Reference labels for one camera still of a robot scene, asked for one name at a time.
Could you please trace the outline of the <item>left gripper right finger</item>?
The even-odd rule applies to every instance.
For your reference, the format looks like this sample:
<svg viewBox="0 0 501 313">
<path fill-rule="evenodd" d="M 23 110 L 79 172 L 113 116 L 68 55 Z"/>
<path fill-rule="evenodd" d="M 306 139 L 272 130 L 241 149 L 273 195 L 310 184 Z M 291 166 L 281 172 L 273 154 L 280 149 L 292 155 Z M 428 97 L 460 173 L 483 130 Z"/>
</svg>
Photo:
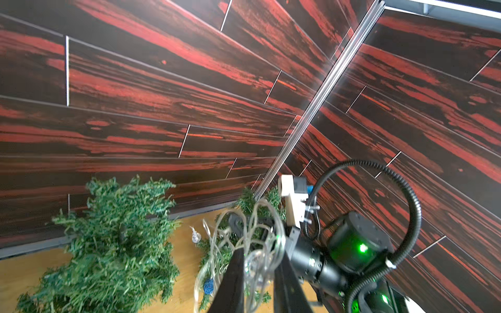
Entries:
<svg viewBox="0 0 501 313">
<path fill-rule="evenodd" d="M 274 313 L 313 313 L 287 254 L 275 269 L 273 285 Z"/>
</svg>

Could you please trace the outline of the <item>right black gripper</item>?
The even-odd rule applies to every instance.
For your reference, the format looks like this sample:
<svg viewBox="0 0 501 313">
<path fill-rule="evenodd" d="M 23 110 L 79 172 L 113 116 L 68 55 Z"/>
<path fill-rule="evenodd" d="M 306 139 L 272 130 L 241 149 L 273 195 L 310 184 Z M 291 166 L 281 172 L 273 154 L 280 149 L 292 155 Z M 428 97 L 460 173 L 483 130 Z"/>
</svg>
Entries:
<svg viewBox="0 0 501 313">
<path fill-rule="evenodd" d="M 252 239 L 265 239 L 268 233 L 274 232 L 274 219 L 269 216 L 257 216 L 253 220 L 256 228 L 248 230 Z M 228 225 L 232 236 L 242 238 L 244 235 L 243 219 L 231 213 Z M 296 275 L 323 290 L 331 296 L 339 295 L 348 288 L 348 279 L 339 266 L 335 264 L 326 249 L 300 235 L 300 229 L 287 226 L 285 249 Z"/>
</svg>

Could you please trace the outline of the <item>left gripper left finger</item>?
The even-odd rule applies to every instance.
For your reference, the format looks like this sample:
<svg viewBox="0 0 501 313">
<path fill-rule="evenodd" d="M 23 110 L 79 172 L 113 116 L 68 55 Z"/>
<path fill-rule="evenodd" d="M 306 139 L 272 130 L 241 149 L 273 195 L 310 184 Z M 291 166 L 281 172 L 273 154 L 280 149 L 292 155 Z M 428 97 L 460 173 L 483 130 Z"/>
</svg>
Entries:
<svg viewBox="0 0 501 313">
<path fill-rule="evenodd" d="M 208 313 L 244 313 L 244 249 L 234 251 Z"/>
</svg>

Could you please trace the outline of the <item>decorated christmas tree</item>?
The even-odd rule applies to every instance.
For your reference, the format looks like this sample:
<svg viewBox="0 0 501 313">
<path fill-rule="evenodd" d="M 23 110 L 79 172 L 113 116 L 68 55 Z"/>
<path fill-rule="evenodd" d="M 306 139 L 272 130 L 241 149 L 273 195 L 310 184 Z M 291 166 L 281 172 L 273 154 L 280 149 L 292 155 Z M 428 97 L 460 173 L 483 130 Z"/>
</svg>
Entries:
<svg viewBox="0 0 501 313">
<path fill-rule="evenodd" d="M 209 309 L 237 251 L 244 257 L 245 312 L 255 312 L 271 300 L 267 288 L 285 255 L 285 220 L 279 189 L 274 186 L 259 200 L 245 189 L 233 207 L 216 217 L 214 227 L 204 224 L 207 238 L 197 245 L 204 255 L 195 282 L 195 312 Z"/>
</svg>

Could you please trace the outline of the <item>small christmas tree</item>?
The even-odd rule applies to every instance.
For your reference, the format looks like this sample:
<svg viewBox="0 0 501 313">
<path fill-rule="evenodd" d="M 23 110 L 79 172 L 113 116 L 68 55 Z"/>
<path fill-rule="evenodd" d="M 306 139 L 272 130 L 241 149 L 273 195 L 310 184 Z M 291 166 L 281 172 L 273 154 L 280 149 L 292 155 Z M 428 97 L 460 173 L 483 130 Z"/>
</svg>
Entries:
<svg viewBox="0 0 501 313">
<path fill-rule="evenodd" d="M 83 216 L 60 214 L 53 222 L 73 236 L 70 261 L 48 269 L 19 296 L 17 312 L 138 312 L 167 302 L 180 273 L 169 237 L 175 201 L 166 179 L 92 179 Z"/>
</svg>

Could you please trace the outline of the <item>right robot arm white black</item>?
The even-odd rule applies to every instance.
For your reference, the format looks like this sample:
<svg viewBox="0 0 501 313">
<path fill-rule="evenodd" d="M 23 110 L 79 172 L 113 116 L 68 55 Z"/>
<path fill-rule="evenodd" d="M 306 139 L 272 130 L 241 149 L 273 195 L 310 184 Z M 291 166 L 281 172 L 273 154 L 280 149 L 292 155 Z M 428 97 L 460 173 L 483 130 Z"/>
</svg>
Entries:
<svg viewBox="0 0 501 313">
<path fill-rule="evenodd" d="M 335 231 L 327 245 L 319 246 L 300 236 L 295 226 L 287 227 L 285 249 L 296 275 L 319 289 L 318 296 L 345 299 L 359 280 L 368 283 L 356 291 L 352 312 L 423 312 L 385 275 L 373 271 L 396 268 L 390 237 L 375 223 L 357 212 L 349 212 L 330 222 Z"/>
</svg>

